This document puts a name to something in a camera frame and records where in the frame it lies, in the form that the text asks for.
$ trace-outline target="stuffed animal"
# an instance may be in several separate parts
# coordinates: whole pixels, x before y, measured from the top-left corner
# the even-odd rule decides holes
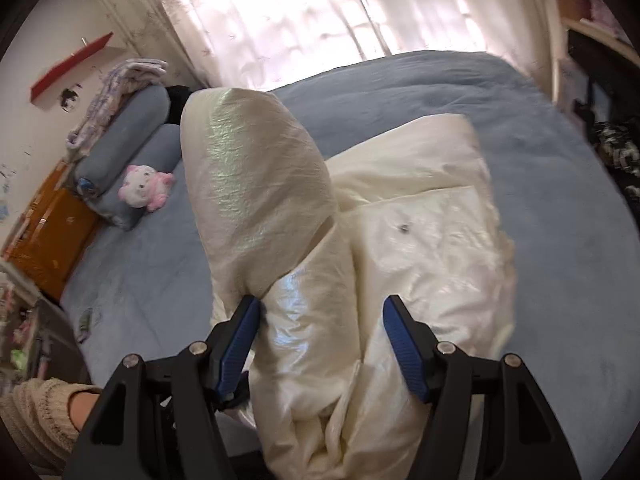
[[[174,183],[171,173],[158,173],[150,166],[129,166],[118,198],[131,207],[145,207],[149,212],[160,209]]]

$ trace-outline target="silver screw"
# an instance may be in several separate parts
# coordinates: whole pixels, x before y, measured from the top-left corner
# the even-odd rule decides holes
[[[139,362],[140,357],[138,357],[136,354],[129,354],[122,360],[122,364],[124,364],[127,368],[133,368]]]
[[[207,351],[207,344],[204,341],[196,341],[189,345],[189,352],[193,355],[204,354]]]
[[[440,341],[436,348],[438,349],[438,352],[444,355],[451,355],[456,351],[456,346],[449,341]]]
[[[522,364],[522,359],[520,359],[516,354],[507,354],[504,356],[504,362],[511,368],[517,368]]]

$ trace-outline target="beige sweater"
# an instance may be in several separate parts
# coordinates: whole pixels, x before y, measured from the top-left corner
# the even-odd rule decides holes
[[[0,397],[0,417],[14,442],[39,474],[60,474],[78,438],[69,418],[71,396],[99,393],[86,384],[32,379]]]

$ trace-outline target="bed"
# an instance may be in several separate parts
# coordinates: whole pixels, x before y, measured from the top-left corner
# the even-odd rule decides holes
[[[506,350],[538,380],[583,478],[601,478],[640,420],[640,242],[580,132],[487,54],[401,54],[274,93],[326,158],[424,115],[469,118],[516,245],[516,330]],[[92,309],[82,352],[97,384],[128,352],[158,358],[209,333],[209,267],[182,163],[174,173],[165,207],[130,232],[98,233],[62,295],[75,326]]]

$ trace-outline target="person's arm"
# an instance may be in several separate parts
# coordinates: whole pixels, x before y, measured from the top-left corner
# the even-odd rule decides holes
[[[0,397],[0,417],[37,471],[61,472],[100,388],[32,379]]]

